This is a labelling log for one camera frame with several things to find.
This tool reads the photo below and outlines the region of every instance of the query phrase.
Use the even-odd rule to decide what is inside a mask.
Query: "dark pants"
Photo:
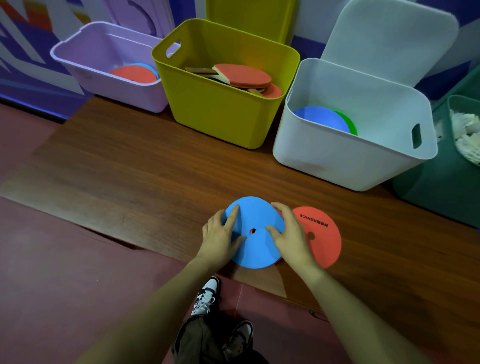
[[[192,316],[181,327],[172,347],[175,364],[224,364],[221,332],[218,323],[208,316]],[[268,364],[253,349],[248,349],[229,363]]]

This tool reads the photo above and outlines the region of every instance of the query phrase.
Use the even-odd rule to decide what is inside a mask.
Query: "hand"
[[[237,220],[239,206],[236,205],[233,208],[232,213],[223,226],[222,216],[224,212],[225,210],[218,211],[204,225],[204,242],[196,257],[196,259],[207,263],[213,273],[225,266],[247,239],[245,236],[239,236],[232,242],[232,231]]]
[[[285,231],[280,234],[273,226],[266,226],[272,235],[276,247],[282,254],[282,258],[298,273],[298,270],[311,264],[317,265],[305,237],[302,224],[293,214],[290,207],[279,202],[272,202],[283,215],[285,220]]]

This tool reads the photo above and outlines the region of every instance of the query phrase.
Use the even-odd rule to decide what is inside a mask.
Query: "white sneaker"
[[[193,306],[192,316],[208,315],[213,308],[218,307],[221,282],[217,277],[210,280],[198,292],[197,300]]]
[[[253,325],[250,321],[240,322],[233,330],[230,341],[223,346],[223,354],[227,362],[242,354],[252,343]]]

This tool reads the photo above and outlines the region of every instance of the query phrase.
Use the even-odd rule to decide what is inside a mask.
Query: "yellow storage bin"
[[[167,57],[174,43],[180,48]],[[248,149],[263,144],[300,62],[291,47],[203,19],[180,24],[152,57],[177,122]],[[260,97],[184,70],[220,63],[267,72],[282,97]]]
[[[207,20],[283,43],[296,0],[206,0]]]

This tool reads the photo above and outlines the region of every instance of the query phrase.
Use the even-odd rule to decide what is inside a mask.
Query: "blue foam disc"
[[[132,64],[129,64],[129,66],[141,66],[141,67],[145,67],[145,68],[148,68],[149,70],[151,70],[153,72],[153,74],[156,76],[156,79],[158,80],[160,78],[159,74],[158,74],[158,71],[153,68],[152,66],[149,66],[148,64],[145,64],[145,63],[132,63]]]
[[[239,205],[240,210],[233,227],[232,241],[241,235],[246,236],[247,240],[232,260],[239,266],[251,269],[261,269],[275,264],[281,255],[265,226],[273,226],[283,233],[285,222],[282,216],[261,198],[242,197],[226,209],[223,223],[227,221],[235,205]]]
[[[293,113],[299,118],[350,134],[347,122],[333,110],[320,106],[307,106],[306,108],[295,110]]]

